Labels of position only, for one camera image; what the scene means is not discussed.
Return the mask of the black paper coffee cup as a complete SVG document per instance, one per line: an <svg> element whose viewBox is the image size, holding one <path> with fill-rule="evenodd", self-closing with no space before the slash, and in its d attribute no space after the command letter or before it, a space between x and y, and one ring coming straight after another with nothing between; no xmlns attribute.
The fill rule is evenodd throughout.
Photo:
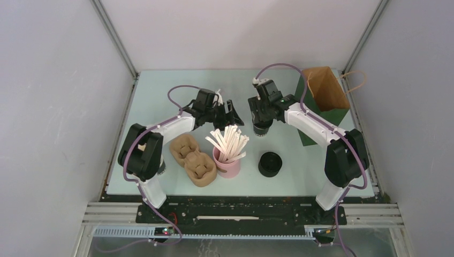
<svg viewBox="0 0 454 257"><path fill-rule="evenodd" d="M270 120L268 122L259 122L259 123L254 123L253 124L253 131L256 136L258 137L264 137L268 131L269 128L272 126L273 121Z"/></svg>

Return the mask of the green paper bag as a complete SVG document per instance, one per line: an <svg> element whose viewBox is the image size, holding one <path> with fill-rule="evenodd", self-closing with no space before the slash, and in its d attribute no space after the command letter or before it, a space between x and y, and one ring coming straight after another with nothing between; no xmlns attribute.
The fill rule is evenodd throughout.
<svg viewBox="0 0 454 257"><path fill-rule="evenodd" d="M320 117L338 126L350 109L350 103L328 66L313 67L302 71L295 98L304 96L304 104Z"/></svg>

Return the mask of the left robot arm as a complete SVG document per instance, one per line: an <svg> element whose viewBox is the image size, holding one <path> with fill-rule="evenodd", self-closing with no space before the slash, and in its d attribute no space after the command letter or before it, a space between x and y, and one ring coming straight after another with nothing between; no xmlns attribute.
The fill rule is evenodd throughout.
<svg viewBox="0 0 454 257"><path fill-rule="evenodd" d="M220 93L200 88L189 104L178 106L178 113L150 127L133 124L118 154L118 164L123 167L123 177L134 182L150 207L148 215L156 223L168 219L169 208L161 187L158 173L163 170L162 148L176 137L193 131L205 123L224 130L229 125L243 126L231 100L222 100Z"/></svg>

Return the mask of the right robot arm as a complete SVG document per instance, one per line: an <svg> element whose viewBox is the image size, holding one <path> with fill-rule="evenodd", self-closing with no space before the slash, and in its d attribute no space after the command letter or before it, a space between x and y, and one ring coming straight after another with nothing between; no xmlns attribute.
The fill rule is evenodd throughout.
<svg viewBox="0 0 454 257"><path fill-rule="evenodd" d="M256 135L266 135L277 120L295 127L326 148L324 173L327 181L316 196L318 205L312 208L311 216L316 223L327 223L333 216L333 207L342 201L349 188L356 187L353 181L363 178L364 184L360 188L367 187L369 160L362 133L357 129L347 131L328 122L292 94L283 96L273 80L253 79L252 85L257 95L249 98L248 104Z"/></svg>

